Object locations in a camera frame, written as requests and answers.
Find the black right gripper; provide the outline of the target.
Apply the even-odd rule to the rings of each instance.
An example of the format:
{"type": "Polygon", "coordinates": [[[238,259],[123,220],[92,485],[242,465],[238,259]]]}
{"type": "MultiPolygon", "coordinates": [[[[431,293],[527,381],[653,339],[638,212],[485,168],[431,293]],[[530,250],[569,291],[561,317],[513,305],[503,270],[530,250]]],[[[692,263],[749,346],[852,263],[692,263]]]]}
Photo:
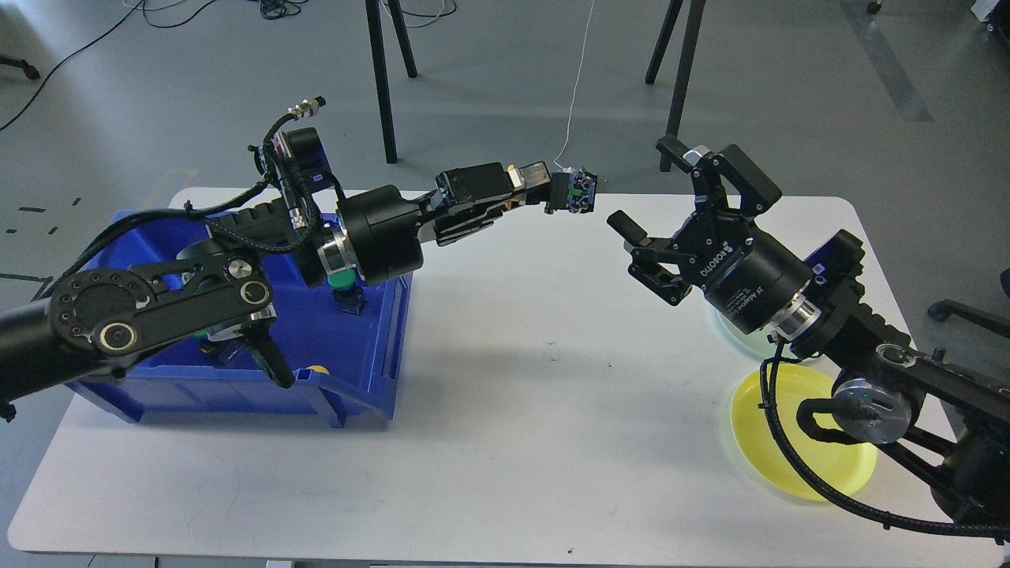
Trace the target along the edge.
{"type": "Polygon", "coordinates": [[[674,240],[647,236],[622,210],[609,215],[631,256],[628,273],[669,305],[678,305],[693,284],[744,334],[764,327],[813,276],[754,222],[782,197],[780,187],[735,144],[716,152],[667,134],[656,150],[691,177],[694,211],[674,240]],[[666,263],[682,265],[681,275],[666,263]]]}

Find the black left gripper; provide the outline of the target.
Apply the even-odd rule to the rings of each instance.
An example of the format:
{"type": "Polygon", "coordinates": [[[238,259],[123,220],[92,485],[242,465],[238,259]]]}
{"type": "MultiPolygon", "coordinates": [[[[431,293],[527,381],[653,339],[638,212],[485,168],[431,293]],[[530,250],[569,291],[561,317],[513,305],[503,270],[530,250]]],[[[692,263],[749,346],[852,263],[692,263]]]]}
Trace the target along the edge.
{"type": "Polygon", "coordinates": [[[523,206],[552,215],[552,178],[545,162],[483,164],[444,171],[436,187],[416,199],[386,185],[340,198],[338,217],[361,280],[376,286],[420,268],[422,242],[448,242],[454,231],[479,230],[484,215],[523,206]]]}

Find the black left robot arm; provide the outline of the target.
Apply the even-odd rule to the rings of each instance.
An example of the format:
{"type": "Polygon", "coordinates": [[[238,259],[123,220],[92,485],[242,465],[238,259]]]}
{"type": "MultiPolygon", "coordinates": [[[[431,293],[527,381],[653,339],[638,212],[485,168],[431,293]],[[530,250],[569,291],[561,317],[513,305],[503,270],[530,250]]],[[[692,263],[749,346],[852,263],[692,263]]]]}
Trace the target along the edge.
{"type": "Polygon", "coordinates": [[[465,166],[407,199],[393,185],[346,196],[312,127],[321,97],[292,106],[252,147],[260,180],[224,204],[140,210],[95,236],[36,301],[2,313],[2,417],[15,401],[90,376],[120,379],[169,346],[205,332],[233,339],[275,385],[295,378],[270,336],[275,291],[265,256],[290,254],[307,287],[327,286],[344,312],[360,312],[365,286],[423,264],[423,242],[440,247],[486,229],[512,208],[551,200],[543,162],[465,166]],[[144,224],[181,220],[207,229],[173,261],[88,268],[99,252],[144,224]]]}

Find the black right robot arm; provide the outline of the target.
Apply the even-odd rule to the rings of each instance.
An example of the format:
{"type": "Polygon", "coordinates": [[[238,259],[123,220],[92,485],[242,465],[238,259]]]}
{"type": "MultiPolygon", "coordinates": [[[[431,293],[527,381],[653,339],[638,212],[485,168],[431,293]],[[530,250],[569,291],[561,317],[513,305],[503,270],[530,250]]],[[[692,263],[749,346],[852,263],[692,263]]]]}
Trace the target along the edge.
{"type": "Polygon", "coordinates": [[[862,302],[862,241],[837,231],[801,260],[755,223],[782,196],[737,145],[688,148],[671,134],[656,150],[694,187],[694,212],[669,238],[649,236],[618,210],[629,274],[670,305],[692,288],[744,334],[771,327],[776,349],[760,367],[760,407],[780,453],[830,503],[886,528],[1008,539],[1008,392],[996,381],[916,351],[909,335],[862,302]],[[780,424],[776,374],[788,348],[826,356],[840,374],[826,398],[797,409],[805,435],[872,443],[930,486],[949,522],[916,520],[866,506],[823,481],[780,424]]]}

